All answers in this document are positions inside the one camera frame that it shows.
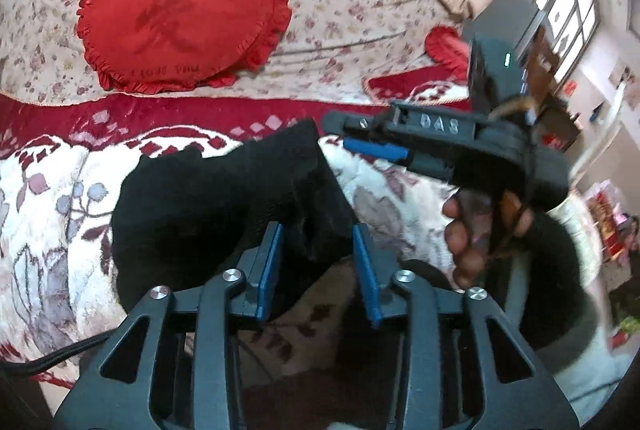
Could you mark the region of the right hand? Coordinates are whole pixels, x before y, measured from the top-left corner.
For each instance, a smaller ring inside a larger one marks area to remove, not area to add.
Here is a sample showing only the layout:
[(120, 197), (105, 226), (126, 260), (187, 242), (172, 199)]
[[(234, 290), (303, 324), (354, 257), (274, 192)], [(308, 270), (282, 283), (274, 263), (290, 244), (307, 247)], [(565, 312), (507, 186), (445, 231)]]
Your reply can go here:
[(489, 242), (493, 228), (506, 228), (506, 238), (524, 236), (534, 221), (534, 213), (512, 192), (494, 202), (488, 195), (457, 190), (442, 206), (450, 219), (444, 235), (454, 259), (454, 283), (461, 289), (472, 287), (491, 257)]

